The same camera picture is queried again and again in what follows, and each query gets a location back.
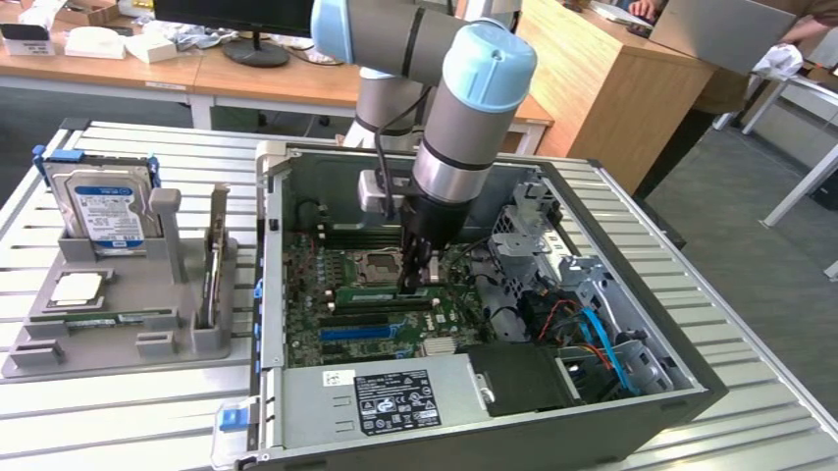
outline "floor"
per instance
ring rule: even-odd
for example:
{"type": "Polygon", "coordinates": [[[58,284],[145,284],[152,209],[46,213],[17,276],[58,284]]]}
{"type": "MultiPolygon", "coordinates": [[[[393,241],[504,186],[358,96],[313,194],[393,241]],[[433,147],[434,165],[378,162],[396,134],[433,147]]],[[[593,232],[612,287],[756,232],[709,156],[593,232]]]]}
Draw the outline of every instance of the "floor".
{"type": "MultiPolygon", "coordinates": [[[[0,201],[29,168],[63,117],[188,127],[173,103],[3,89],[0,93],[0,201]]],[[[262,132],[300,135],[309,120],[266,114],[262,132]]],[[[345,132],[346,120],[313,122],[310,136],[345,132]]],[[[745,323],[832,415],[838,415],[838,284],[821,270],[838,260],[838,213],[805,200],[765,230],[756,222],[800,180],[752,138],[711,131],[649,197],[687,240],[684,253],[745,323]]]]}

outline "monitor stand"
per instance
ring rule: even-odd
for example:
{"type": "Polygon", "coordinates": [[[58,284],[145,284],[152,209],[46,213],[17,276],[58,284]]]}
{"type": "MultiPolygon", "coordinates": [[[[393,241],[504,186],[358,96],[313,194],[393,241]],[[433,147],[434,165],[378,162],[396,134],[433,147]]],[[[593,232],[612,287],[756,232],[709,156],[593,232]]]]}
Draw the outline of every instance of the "monitor stand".
{"type": "Polygon", "coordinates": [[[250,67],[269,68],[285,65],[288,53],[276,44],[258,40],[258,31],[252,32],[252,42],[232,41],[224,44],[224,55],[238,64],[250,67]]]}

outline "metal grating surface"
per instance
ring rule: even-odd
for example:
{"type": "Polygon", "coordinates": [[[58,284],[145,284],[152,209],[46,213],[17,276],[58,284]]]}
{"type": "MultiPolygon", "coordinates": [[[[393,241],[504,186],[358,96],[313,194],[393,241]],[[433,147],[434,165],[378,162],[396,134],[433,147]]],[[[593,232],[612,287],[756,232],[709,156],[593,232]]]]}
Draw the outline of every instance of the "metal grating surface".
{"type": "MultiPolygon", "coordinates": [[[[209,466],[212,415],[245,394],[254,255],[253,148],[270,136],[93,123],[77,148],[161,163],[164,186],[182,193],[180,234],[205,227],[212,183],[232,185],[228,227],[242,245],[233,354],[189,369],[0,386],[0,468],[185,470],[209,466]]],[[[603,470],[838,469],[838,426],[729,307],[684,264],[607,174],[561,160],[561,175],[611,234],[668,312],[731,388],[688,426],[660,433],[603,470]]],[[[581,231],[565,228],[583,252],[581,231]]],[[[0,212],[0,361],[21,328],[57,251],[61,218],[29,172],[0,212]]]]}

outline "power supply label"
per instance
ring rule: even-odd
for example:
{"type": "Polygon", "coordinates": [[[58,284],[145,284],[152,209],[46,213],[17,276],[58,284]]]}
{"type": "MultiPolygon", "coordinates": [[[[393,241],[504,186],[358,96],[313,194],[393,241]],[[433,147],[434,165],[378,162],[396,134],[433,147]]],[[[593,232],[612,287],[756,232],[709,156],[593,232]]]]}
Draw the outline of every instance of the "power supply label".
{"type": "Polygon", "coordinates": [[[90,240],[104,247],[137,247],[142,243],[142,226],[130,210],[133,190],[124,186],[76,186],[73,189],[90,240]]]}
{"type": "Polygon", "coordinates": [[[428,370],[356,376],[354,395],[364,435],[442,425],[428,370]]]}

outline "hard drive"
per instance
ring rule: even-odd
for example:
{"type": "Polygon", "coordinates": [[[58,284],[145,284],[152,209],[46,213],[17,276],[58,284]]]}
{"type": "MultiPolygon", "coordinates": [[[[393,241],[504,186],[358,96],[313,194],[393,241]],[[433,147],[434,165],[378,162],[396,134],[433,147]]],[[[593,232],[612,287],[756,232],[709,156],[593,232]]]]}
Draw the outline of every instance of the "hard drive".
{"type": "Polygon", "coordinates": [[[149,207],[157,180],[153,157],[46,158],[42,168],[66,237],[88,237],[101,255],[130,255],[145,250],[146,238],[162,236],[149,207]]]}

